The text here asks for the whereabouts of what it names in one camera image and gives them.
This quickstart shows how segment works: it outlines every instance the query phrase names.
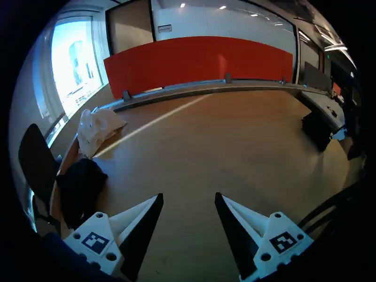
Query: ceiling light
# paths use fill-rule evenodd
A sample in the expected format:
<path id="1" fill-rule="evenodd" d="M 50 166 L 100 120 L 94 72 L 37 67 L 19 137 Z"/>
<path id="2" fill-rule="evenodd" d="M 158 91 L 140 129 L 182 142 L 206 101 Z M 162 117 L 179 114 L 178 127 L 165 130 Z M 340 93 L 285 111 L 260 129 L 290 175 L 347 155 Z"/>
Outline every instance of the ceiling light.
<path id="1" fill-rule="evenodd" d="M 335 50 L 344 50 L 346 51 L 347 50 L 347 47 L 346 46 L 328 46 L 328 47 L 325 47 L 324 51 L 327 52 L 327 51 L 335 51 Z"/>
<path id="2" fill-rule="evenodd" d="M 303 36 L 306 40 L 311 41 L 308 36 L 306 36 L 303 32 L 299 31 L 299 34 Z"/>
<path id="3" fill-rule="evenodd" d="M 327 41 L 329 41 L 331 44 L 335 45 L 337 44 L 337 42 L 335 42 L 332 38 L 330 38 L 329 36 L 325 35 L 325 34 L 321 34 L 322 37 L 324 37 Z"/>

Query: window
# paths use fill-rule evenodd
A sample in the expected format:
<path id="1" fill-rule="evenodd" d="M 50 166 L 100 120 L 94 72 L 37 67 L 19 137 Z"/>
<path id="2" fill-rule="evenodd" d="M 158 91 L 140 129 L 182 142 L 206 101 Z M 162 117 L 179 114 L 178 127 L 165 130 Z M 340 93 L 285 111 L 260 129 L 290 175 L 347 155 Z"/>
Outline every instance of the window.
<path id="1" fill-rule="evenodd" d="M 51 61 L 57 92 L 70 118 L 103 85 L 94 54 L 91 17 L 55 27 Z"/>

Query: glass wall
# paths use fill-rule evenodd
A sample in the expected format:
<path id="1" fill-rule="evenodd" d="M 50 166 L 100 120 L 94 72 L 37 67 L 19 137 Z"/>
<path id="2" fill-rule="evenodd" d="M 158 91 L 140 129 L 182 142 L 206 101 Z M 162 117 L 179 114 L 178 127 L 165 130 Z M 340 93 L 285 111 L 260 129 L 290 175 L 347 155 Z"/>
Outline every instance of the glass wall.
<path id="1" fill-rule="evenodd" d="M 57 25 L 51 48 L 56 89 L 65 114 L 72 116 L 102 86 L 95 61 L 91 18 Z"/>
<path id="2" fill-rule="evenodd" d="M 153 0 L 152 10 L 157 40 L 188 36 L 252 40 L 292 54 L 294 73 L 297 47 L 293 25 L 261 7 L 239 0 Z M 171 28 L 158 31 L 167 25 Z"/>

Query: black cloth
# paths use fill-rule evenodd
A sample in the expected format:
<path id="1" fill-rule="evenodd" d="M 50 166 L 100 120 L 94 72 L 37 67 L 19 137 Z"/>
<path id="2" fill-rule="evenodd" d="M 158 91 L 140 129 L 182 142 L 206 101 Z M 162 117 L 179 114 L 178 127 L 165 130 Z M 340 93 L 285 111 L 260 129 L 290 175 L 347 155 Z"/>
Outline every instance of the black cloth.
<path id="1" fill-rule="evenodd" d="M 61 211 L 69 228 L 78 228 L 96 212 L 96 200 L 107 177 L 94 161 L 86 158 L 56 177 Z"/>

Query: screw hole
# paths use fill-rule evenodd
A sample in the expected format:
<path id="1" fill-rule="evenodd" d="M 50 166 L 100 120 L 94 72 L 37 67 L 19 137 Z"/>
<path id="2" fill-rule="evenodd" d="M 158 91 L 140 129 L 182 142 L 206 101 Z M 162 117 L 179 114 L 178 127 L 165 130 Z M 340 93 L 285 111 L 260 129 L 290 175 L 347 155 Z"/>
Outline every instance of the screw hole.
<path id="1" fill-rule="evenodd" d="M 280 263 L 279 265 L 277 265 L 277 270 L 281 270 L 282 268 L 284 268 L 286 265 L 282 262 Z"/>
<path id="2" fill-rule="evenodd" d="M 83 260 L 87 260 L 87 257 L 84 255 L 84 254 L 79 254 L 78 255 L 80 258 L 82 258 Z"/>
<path id="3" fill-rule="evenodd" d="M 91 265 L 96 269 L 101 269 L 101 266 L 97 262 L 92 262 Z"/>
<path id="4" fill-rule="evenodd" d="M 116 255 L 114 253 L 108 253 L 108 254 L 106 254 L 106 259 L 108 259 L 110 261 L 115 261 Z"/>
<path id="5" fill-rule="evenodd" d="M 263 260 L 263 261 L 268 261 L 268 260 L 270 260 L 270 258 L 271 258 L 271 256 L 268 253 L 261 255 L 261 260 Z"/>

